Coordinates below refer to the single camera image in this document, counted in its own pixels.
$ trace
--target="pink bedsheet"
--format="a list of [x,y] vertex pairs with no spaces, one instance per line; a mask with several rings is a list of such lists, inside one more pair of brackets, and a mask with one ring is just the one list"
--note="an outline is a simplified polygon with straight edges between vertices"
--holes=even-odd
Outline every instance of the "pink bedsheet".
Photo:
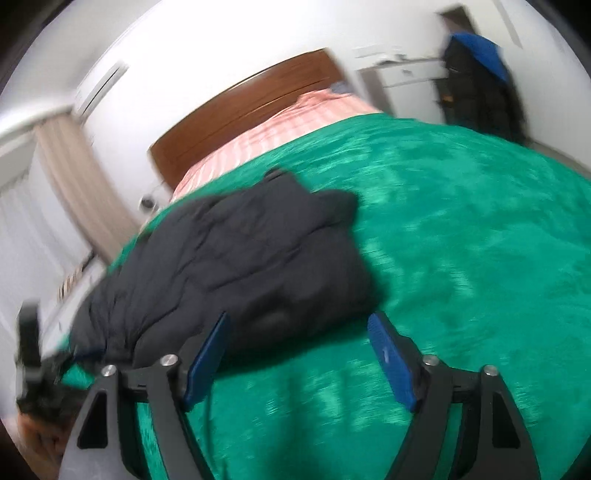
[[352,116],[377,112],[379,110],[350,93],[340,95],[328,89],[304,93],[293,105],[197,162],[178,184],[172,200],[314,130]]

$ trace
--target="drawer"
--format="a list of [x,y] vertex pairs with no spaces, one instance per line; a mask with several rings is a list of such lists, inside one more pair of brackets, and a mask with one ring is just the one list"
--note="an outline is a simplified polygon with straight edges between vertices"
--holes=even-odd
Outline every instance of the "drawer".
[[402,83],[444,78],[447,70],[441,60],[429,60],[380,67],[378,75],[383,86],[393,87]]

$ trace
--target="beige curtain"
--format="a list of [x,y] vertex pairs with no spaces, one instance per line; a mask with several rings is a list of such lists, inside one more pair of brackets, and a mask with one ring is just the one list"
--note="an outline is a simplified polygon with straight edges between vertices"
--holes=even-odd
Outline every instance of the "beige curtain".
[[97,254],[111,262],[138,232],[139,224],[105,177],[71,115],[51,117],[34,131],[56,193]]

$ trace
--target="wooden headboard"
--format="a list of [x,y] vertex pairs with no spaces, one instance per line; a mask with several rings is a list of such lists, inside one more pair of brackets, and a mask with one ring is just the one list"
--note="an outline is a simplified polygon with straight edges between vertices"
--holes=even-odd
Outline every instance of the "wooden headboard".
[[282,61],[188,114],[150,147],[154,163],[174,189],[198,161],[292,105],[302,93],[343,79],[325,50]]

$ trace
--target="black jacket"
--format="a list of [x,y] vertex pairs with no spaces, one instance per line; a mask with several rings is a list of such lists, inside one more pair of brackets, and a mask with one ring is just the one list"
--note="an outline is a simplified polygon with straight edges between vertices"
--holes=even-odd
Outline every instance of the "black jacket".
[[78,311],[70,346],[103,364],[152,364],[227,312],[229,353],[314,335],[374,307],[350,227],[353,193],[310,193],[272,171],[250,189],[188,201],[142,236]]
[[453,112],[447,123],[523,144],[524,113],[509,70],[507,82],[497,78],[456,38],[450,40],[443,59],[451,93],[443,104]]

